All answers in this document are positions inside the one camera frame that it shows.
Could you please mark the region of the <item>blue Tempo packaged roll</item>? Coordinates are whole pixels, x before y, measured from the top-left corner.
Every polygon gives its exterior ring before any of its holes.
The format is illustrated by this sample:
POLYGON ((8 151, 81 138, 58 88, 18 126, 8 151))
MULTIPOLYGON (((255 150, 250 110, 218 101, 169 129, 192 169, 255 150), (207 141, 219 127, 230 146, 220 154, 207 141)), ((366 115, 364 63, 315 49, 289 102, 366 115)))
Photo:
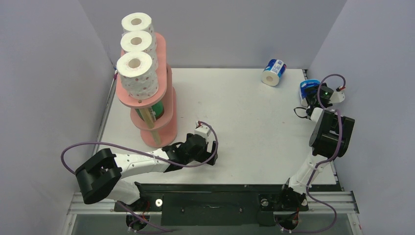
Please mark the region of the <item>blue Tempo packaged roll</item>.
POLYGON ((300 104, 302 107, 308 106, 307 98, 312 97, 317 94, 317 89, 320 83, 321 82, 317 79, 307 79, 300 83, 299 94, 300 94, 300 104))

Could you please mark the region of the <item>green brown roll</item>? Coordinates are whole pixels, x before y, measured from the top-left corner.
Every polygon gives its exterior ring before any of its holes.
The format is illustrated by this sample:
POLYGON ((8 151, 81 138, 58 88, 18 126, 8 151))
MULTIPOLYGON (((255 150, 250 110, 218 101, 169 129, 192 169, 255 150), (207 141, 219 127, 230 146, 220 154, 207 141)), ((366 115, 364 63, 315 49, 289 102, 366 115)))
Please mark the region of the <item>green brown roll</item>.
POLYGON ((149 115, 152 119, 152 121, 156 121, 161 118, 161 116, 164 114, 164 105, 162 101, 157 102, 156 104, 146 108, 149 112, 149 115))

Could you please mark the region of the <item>white dotted toilet roll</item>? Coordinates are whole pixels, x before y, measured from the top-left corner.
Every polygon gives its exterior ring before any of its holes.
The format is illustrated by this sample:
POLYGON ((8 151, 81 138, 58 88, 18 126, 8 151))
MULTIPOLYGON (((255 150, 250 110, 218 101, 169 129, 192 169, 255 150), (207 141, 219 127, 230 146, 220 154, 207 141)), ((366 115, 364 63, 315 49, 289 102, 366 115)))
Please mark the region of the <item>white dotted toilet roll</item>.
POLYGON ((146 31, 150 34, 154 34, 152 18, 146 13, 137 12, 125 16, 121 20, 121 26, 123 32, 132 32, 137 30, 146 31))
POLYGON ((149 54, 152 58, 157 57, 156 37, 143 30, 125 33, 120 40, 120 45, 125 53, 142 51, 149 54))
POLYGON ((148 99, 158 89, 158 76, 151 56, 142 51, 122 55, 116 64, 122 87, 134 99, 148 99))

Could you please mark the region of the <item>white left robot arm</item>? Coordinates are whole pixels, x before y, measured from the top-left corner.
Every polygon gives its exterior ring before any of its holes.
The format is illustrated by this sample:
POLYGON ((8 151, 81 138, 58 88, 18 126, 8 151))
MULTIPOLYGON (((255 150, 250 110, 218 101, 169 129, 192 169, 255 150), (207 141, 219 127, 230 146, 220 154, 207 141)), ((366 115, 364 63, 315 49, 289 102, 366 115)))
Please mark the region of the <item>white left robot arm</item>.
POLYGON ((185 142, 152 152, 118 154, 105 148, 79 166, 75 176, 85 204, 111 199, 139 211, 146 204, 144 191, 139 183, 127 182, 125 178, 192 168, 192 162, 196 162, 196 166, 214 165, 217 150, 217 140, 208 141, 206 137, 192 133, 187 135, 185 142))

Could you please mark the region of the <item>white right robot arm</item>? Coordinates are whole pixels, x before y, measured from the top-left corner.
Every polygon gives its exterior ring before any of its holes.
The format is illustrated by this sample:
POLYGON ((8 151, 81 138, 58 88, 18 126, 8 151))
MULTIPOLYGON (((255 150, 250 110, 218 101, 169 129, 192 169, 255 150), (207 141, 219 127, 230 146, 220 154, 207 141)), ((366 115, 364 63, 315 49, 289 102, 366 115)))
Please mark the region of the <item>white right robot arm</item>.
POLYGON ((277 205, 284 210, 306 206, 306 193, 313 181, 324 168, 336 158, 342 157, 349 146, 355 120, 339 116, 331 109, 333 104, 345 100, 344 86, 333 90, 318 80, 300 83, 301 109, 304 118, 316 126, 311 134, 308 154, 300 169, 283 185, 282 192, 276 195, 277 205))

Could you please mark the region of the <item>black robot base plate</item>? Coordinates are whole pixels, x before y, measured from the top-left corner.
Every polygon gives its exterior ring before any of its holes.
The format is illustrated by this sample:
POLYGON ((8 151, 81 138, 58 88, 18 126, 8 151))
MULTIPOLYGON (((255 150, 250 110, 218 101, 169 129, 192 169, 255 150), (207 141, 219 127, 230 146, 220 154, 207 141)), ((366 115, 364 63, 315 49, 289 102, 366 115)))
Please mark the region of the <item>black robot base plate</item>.
POLYGON ((284 185, 142 184, 128 209, 159 215, 163 226, 274 225, 309 210, 284 185))

